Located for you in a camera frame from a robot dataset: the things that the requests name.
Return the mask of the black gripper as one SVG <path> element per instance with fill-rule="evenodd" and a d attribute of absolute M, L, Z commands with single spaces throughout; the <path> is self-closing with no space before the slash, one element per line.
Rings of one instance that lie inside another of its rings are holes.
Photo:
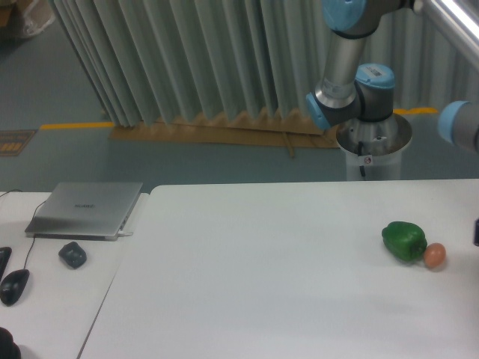
<path fill-rule="evenodd" d="M 475 221 L 473 244 L 474 246 L 479 246 L 479 219 Z"/>

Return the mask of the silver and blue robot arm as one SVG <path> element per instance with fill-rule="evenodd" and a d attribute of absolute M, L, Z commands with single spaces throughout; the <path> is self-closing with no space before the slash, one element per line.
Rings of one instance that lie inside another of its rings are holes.
<path fill-rule="evenodd" d="M 394 72 L 383 64 L 361 64 L 366 40 L 384 15 L 409 8 L 476 65 L 478 12 L 460 1 L 324 1 L 322 8 L 332 38 L 323 78 L 306 96 L 311 119 L 321 129 L 338 127 L 347 179 L 398 180 L 412 127 L 393 112 Z"/>

